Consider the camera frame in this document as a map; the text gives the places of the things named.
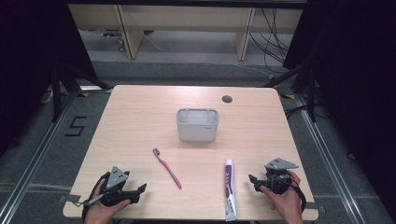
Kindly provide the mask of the small red items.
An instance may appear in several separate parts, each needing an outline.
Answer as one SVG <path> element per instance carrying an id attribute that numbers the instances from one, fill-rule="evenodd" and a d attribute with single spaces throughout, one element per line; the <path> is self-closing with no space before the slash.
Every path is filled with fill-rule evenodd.
<path id="1" fill-rule="evenodd" d="M 117 39 L 118 47 L 120 52 L 125 51 L 124 42 L 122 39 L 122 33 L 120 30 L 104 30 L 102 36 L 105 38 L 115 37 Z"/>

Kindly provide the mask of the grey plastic toothbrush holder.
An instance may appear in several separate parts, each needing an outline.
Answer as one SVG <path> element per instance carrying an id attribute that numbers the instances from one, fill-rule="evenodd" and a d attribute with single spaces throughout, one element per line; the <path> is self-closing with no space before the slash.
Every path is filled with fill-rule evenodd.
<path id="1" fill-rule="evenodd" d="M 181 108 L 177 111 L 178 137 L 182 141 L 214 141 L 218 124 L 219 113 L 215 109 Z"/>

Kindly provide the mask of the pink toothbrush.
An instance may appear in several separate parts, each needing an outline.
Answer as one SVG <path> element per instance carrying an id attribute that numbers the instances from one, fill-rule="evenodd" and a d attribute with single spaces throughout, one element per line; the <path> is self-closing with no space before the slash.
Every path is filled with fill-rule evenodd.
<path id="1" fill-rule="evenodd" d="M 182 189 L 182 185 L 180 183 L 180 181 L 178 180 L 178 178 L 176 177 L 176 175 L 172 172 L 172 170 L 170 169 L 169 165 L 166 163 L 166 161 L 164 161 L 161 158 L 161 153 L 159 151 L 158 148 L 154 148 L 152 149 L 153 154 L 155 155 L 155 157 L 157 158 L 157 160 L 160 162 L 160 164 L 166 169 L 166 171 L 168 172 L 168 174 L 172 177 L 172 179 L 174 180 L 174 182 L 176 183 L 177 187 L 179 189 Z"/>

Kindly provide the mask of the black metal stand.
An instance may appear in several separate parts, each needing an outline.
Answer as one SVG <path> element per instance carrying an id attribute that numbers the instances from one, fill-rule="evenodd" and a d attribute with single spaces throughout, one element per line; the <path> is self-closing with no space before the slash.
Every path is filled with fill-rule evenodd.
<path id="1" fill-rule="evenodd" d="M 308 117 L 311 118 L 311 121 L 315 122 L 315 74 L 311 65 L 308 63 L 301 63 L 289 72 L 283 74 L 279 78 L 276 78 L 274 81 L 270 81 L 268 84 L 265 84 L 264 88 L 273 88 L 293 76 L 297 76 L 292 88 L 294 91 L 300 91 L 304 86 L 303 80 L 306 81 L 305 86 L 307 87 L 308 97 L 307 114 Z"/>
<path id="2" fill-rule="evenodd" d="M 102 90 L 112 90 L 111 85 L 99 80 L 92 69 L 85 72 L 72 64 L 56 63 L 51 71 L 51 87 L 53 95 L 53 118 L 56 121 L 62 114 L 61 86 L 64 86 L 68 93 L 81 92 L 81 87 L 77 83 L 77 78 L 83 78 Z"/>

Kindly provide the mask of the white purple toothpaste tube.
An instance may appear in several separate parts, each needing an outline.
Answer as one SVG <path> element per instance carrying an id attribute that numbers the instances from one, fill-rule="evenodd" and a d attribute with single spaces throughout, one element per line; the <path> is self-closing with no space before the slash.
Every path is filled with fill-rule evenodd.
<path id="1" fill-rule="evenodd" d="M 234 196 L 233 161 L 225 162 L 225 220 L 237 220 L 236 200 Z"/>

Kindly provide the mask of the light wooden desk frame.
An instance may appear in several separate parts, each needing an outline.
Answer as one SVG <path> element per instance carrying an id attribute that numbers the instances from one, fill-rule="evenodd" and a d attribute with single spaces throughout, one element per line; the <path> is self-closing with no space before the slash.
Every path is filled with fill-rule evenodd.
<path id="1" fill-rule="evenodd" d="M 70 4 L 80 30 L 119 30 L 126 55 L 137 56 L 146 31 L 197 31 L 234 34 L 236 57 L 244 61 L 252 33 L 292 35 L 300 9 L 258 7 L 160 7 Z"/>

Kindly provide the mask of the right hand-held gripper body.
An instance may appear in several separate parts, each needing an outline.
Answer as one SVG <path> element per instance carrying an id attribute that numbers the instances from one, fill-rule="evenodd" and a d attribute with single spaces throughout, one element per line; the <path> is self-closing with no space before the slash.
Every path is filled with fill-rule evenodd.
<path id="1" fill-rule="evenodd" d="M 292 177 L 289 169 L 297 169 L 298 165 L 281 158 L 275 158 L 264 165 L 266 169 L 266 187 L 275 194 L 283 194 L 291 185 Z"/>

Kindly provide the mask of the person's right hand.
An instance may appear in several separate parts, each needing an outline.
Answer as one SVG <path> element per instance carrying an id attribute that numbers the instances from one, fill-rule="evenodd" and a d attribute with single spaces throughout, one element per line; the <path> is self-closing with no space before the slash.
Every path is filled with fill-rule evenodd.
<path id="1" fill-rule="evenodd" d="M 304 224 L 302 200 L 296 190 L 289 187 L 282 195 L 278 195 L 261 186 L 261 191 L 272 202 L 271 209 L 276 210 L 287 224 Z"/>

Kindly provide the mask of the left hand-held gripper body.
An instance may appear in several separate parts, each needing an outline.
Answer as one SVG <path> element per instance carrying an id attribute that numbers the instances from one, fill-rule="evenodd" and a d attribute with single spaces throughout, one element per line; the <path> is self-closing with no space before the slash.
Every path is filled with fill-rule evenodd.
<path id="1" fill-rule="evenodd" d="M 125 176 L 122 170 L 113 166 L 101 187 L 101 193 L 105 194 L 101 203 L 105 206 L 113 206 L 123 200 L 128 200 L 128 195 L 122 190 L 127 179 L 128 176 Z"/>

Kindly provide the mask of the aluminium floor rail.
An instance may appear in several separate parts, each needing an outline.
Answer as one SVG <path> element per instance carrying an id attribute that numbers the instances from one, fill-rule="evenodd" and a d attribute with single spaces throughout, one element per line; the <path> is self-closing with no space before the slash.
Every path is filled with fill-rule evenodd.
<path id="1" fill-rule="evenodd" d="M 366 221 L 361 213 L 360 207 L 351 193 L 347 182 L 343 178 L 340 169 L 326 144 L 318 125 L 312 120 L 312 116 L 307 111 L 302 112 L 304 122 L 315 142 L 318 152 L 323 160 L 323 163 L 329 173 L 332 183 L 337 191 L 338 196 L 346 209 L 346 212 L 352 224 L 366 224 Z"/>
<path id="2" fill-rule="evenodd" d="M 69 110 L 71 104 L 75 101 L 76 97 L 76 92 L 70 92 L 62 102 L 60 114 L 58 115 L 57 119 L 50 124 L 46 134 L 37 147 L 35 154 L 24 169 L 21 178 L 14 185 L 5 204 L 0 209 L 0 224 L 9 224 L 13 218 L 26 191 L 28 190 L 30 183 L 32 182 L 42 161 L 44 160 L 49 150 L 50 144 L 53 142 L 57 132 L 60 130 L 67 111 Z"/>

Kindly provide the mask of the black curtain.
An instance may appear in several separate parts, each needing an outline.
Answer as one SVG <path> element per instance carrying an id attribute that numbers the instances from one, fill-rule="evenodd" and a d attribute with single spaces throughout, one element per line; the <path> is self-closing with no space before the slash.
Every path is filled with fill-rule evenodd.
<path id="1" fill-rule="evenodd" d="M 66 0 L 0 0 L 0 157 L 51 83 L 96 74 Z"/>
<path id="2" fill-rule="evenodd" d="M 337 19 L 316 79 L 336 126 L 396 222 L 396 0 L 307 0 L 284 66 Z"/>

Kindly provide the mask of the person's left hand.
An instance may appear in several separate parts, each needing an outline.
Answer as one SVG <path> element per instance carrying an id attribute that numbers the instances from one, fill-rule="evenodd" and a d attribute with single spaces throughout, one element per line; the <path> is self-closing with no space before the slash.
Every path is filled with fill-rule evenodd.
<path id="1" fill-rule="evenodd" d="M 90 206 L 83 224 L 108 224 L 111 219 L 122 209 L 130 204 L 129 200 L 123 200 L 113 206 L 105 206 L 100 201 Z"/>

